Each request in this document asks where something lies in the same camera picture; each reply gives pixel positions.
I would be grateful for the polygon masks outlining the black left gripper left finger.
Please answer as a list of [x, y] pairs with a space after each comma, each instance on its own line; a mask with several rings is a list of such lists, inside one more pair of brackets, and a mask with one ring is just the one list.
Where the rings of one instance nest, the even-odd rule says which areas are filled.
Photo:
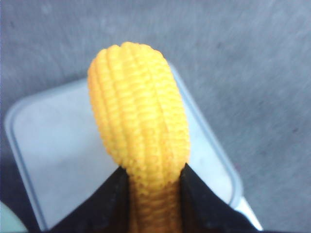
[[51, 233], [126, 233], [129, 229], [129, 182], [119, 167]]

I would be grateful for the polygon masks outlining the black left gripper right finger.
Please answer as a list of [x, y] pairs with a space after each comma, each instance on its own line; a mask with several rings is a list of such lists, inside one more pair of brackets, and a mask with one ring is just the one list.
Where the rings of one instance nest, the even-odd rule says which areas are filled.
[[222, 201], [185, 164], [180, 175], [181, 214], [184, 233], [258, 233], [238, 211]]

